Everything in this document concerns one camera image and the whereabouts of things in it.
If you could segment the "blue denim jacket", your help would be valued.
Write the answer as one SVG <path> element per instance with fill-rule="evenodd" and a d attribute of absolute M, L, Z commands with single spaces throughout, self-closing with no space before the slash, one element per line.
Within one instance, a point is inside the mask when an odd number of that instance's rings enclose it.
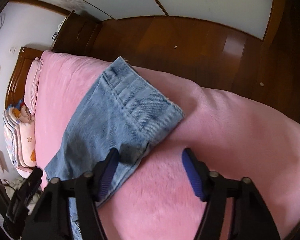
<path fill-rule="evenodd" d="M 183 120 L 182 109 L 118 57 L 97 78 L 72 115 L 60 149 L 45 167 L 48 179 L 78 178 L 110 150 L 120 161 L 96 206 L 105 204 L 142 159 Z"/>

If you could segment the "folded floral quilt stack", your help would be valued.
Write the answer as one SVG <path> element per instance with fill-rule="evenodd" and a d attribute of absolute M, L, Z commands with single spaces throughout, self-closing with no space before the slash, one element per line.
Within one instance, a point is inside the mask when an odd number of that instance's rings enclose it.
<path fill-rule="evenodd" d="M 35 123 L 23 100 L 3 111 L 6 150 L 12 165 L 23 176 L 36 167 Z"/>

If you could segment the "pink bed blanket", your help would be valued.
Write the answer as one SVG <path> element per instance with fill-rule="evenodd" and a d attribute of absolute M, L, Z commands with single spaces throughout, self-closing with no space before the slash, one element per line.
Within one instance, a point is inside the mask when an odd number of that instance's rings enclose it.
<path fill-rule="evenodd" d="M 111 64 L 44 51 L 36 112 L 36 162 L 44 169 L 90 87 Z M 181 154 L 190 148 L 209 169 L 249 177 L 281 238 L 300 222 L 300 124 L 239 95 L 140 67 L 141 77 L 178 105 L 184 118 L 138 165 L 98 214 L 110 239 L 193 239 L 205 209 L 194 195 Z"/>

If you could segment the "pink pillow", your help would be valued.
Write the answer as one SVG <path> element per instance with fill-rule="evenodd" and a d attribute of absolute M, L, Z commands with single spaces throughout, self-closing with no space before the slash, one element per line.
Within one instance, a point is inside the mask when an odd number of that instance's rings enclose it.
<path fill-rule="evenodd" d="M 31 115 L 36 112 L 37 91 L 43 61 L 36 57 L 30 66 L 25 82 L 24 103 Z"/>

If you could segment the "dark wooden headboard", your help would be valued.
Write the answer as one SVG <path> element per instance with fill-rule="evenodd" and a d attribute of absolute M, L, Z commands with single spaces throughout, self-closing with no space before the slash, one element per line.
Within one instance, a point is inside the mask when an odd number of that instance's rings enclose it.
<path fill-rule="evenodd" d="M 5 98 L 5 108 L 15 105 L 24 97 L 25 83 L 32 61 L 41 57 L 43 51 L 21 47 L 15 68 L 12 72 Z"/>

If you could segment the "dark wooden nightstand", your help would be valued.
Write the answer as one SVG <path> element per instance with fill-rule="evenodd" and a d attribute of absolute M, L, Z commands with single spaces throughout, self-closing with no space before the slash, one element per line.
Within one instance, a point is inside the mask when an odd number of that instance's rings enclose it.
<path fill-rule="evenodd" d="M 66 17 L 54 39 L 51 51 L 77 56 L 88 56 L 100 33 L 102 22 L 90 15 L 79 15 L 73 10 Z"/>

